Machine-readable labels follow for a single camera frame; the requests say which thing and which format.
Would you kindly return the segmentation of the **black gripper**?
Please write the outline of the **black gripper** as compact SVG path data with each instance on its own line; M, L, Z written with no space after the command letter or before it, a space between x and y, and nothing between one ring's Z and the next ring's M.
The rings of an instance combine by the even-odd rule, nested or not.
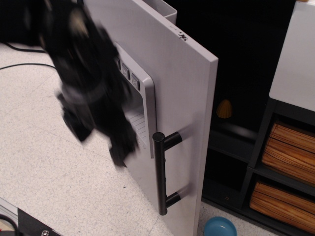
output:
M93 130L110 139L109 152L116 167L138 148L136 134L123 106L130 97L126 81L100 81L92 86L64 82L58 100L63 120L77 140L84 142Z

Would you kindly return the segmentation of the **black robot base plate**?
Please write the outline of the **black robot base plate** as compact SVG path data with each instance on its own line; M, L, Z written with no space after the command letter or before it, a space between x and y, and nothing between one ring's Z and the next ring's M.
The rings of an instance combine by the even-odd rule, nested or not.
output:
M60 236L57 231L18 208L18 229L24 236Z

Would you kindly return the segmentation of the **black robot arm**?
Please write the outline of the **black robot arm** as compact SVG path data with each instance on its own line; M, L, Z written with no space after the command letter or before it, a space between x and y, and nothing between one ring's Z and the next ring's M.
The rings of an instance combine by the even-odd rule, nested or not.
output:
M131 91L116 63L117 48L88 9L73 0L3 0L0 40L39 46L49 55L62 82L57 98L69 130L81 142L101 132L114 164L124 166L138 147L123 111Z

